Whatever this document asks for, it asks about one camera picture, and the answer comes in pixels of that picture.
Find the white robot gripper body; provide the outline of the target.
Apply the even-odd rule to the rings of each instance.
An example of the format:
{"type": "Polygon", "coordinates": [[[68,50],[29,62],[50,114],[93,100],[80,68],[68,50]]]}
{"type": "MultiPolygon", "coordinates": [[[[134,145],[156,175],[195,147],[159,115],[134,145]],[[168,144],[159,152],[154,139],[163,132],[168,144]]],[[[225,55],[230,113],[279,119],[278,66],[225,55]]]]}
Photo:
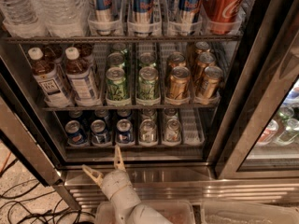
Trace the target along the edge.
{"type": "Polygon", "coordinates": [[[123,170],[107,174],[101,184],[102,192],[110,200],[118,224],[126,224],[134,208],[141,203],[129,175],[123,170]]]}

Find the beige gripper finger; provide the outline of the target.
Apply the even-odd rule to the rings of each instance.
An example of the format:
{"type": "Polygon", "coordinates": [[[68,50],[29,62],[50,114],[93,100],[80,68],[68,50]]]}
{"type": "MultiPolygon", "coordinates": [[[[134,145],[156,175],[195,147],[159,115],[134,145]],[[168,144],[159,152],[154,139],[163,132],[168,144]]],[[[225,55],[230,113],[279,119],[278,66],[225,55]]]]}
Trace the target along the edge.
{"type": "Polygon", "coordinates": [[[82,165],[82,170],[97,186],[102,185],[104,175],[101,172],[99,172],[85,164],[82,165]]]}
{"type": "Polygon", "coordinates": [[[114,168],[122,171],[125,170],[125,165],[121,154],[121,148],[118,145],[115,146],[114,168]]]}

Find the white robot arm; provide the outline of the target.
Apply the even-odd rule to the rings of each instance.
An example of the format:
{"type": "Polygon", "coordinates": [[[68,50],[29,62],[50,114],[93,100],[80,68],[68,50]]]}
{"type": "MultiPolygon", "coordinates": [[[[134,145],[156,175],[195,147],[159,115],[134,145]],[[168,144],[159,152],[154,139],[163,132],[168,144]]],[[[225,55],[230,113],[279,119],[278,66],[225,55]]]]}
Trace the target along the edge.
{"type": "Polygon", "coordinates": [[[104,175],[85,164],[82,170],[110,200],[117,224],[172,224],[157,210],[141,202],[126,172],[118,145],[115,146],[112,172],[104,175]]]}

